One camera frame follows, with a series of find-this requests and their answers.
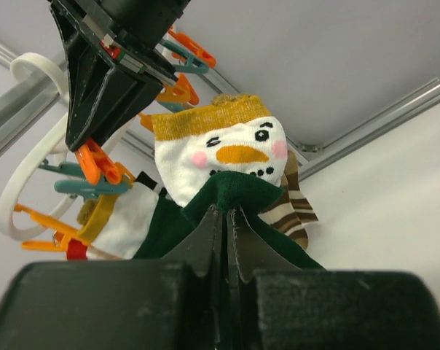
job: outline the metal frame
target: metal frame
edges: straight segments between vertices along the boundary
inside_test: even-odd
[[[0,42],[0,64],[9,68],[17,54]],[[65,60],[59,62],[63,69]],[[201,76],[217,93],[237,94],[240,91],[215,69]],[[39,74],[26,82],[14,86],[0,97],[0,155],[30,128],[57,101],[58,94],[51,88],[51,82]],[[306,145],[288,139],[288,145],[295,151],[301,165],[300,180],[317,173],[337,160],[356,151],[363,145],[396,128],[419,113],[440,102],[440,80],[433,79],[384,112],[346,133],[344,136],[324,145],[320,152],[305,152]],[[141,155],[154,159],[153,146],[132,131],[128,131],[122,142]]]

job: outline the ceiling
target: ceiling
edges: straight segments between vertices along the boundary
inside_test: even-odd
[[[328,143],[440,78],[440,0],[191,0],[178,26],[304,143]],[[62,50],[46,0],[0,0],[0,40]]]

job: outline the dark green fabric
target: dark green fabric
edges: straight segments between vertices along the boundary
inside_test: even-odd
[[[282,193],[283,188],[255,176],[236,171],[219,172],[205,183],[184,209],[166,198],[159,199],[147,238],[134,258],[162,257],[168,253],[199,225],[208,207],[215,203],[224,213],[242,206],[253,230],[290,263],[299,268],[322,268],[292,239],[257,216]]]

